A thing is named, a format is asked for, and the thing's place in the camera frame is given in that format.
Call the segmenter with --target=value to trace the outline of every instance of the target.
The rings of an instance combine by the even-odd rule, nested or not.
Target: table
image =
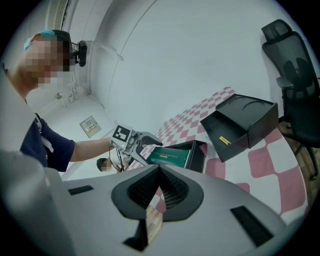
[[[308,211],[306,187],[298,162],[276,128],[252,148],[221,162],[200,120],[216,110],[216,105],[233,95],[235,91],[225,87],[199,104],[166,121],[157,136],[163,146],[192,140],[206,142],[201,146],[205,155],[203,173],[230,181],[278,213],[285,223],[290,223]],[[147,158],[155,145],[148,145],[141,155]],[[134,161],[128,170],[141,167]],[[164,196],[159,188],[151,206],[164,213]]]

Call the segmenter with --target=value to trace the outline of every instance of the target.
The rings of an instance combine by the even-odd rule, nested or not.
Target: navy blue t-shirt
[[[41,134],[36,121],[33,121],[21,146],[21,152],[36,158],[44,167],[65,172],[75,149],[75,142],[62,137],[50,129],[48,124],[40,118]],[[53,152],[43,145],[41,135],[52,145]]]

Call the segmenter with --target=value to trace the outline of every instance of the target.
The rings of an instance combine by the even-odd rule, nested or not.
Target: person
[[[131,156],[126,156],[122,153],[117,154],[117,149],[114,148],[110,150],[109,157],[107,158],[99,158],[96,161],[96,166],[100,172],[110,172],[114,173],[121,172],[121,163],[119,157],[121,157],[121,162],[123,164],[123,171],[126,171],[129,167],[129,163],[132,160]]]
[[[25,100],[40,85],[49,84],[58,72],[69,71],[74,65],[69,33],[45,29],[29,38],[24,44],[24,54],[13,69],[5,69],[7,79]],[[36,158],[44,167],[65,172],[69,162],[81,162],[95,158],[113,148],[110,138],[90,141],[67,139],[54,132],[36,114],[27,131],[20,151]]]

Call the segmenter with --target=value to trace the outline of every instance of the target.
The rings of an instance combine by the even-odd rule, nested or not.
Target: ear
[[[30,45],[32,45],[35,41],[38,41],[41,37],[42,37],[42,34],[40,33],[35,34],[30,41]]]

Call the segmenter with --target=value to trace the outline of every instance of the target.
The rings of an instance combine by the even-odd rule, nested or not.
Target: chair armrest
[[[278,84],[278,86],[286,91],[286,90],[292,90],[294,88],[294,85],[289,82],[285,77],[280,76],[276,79],[276,83]]]

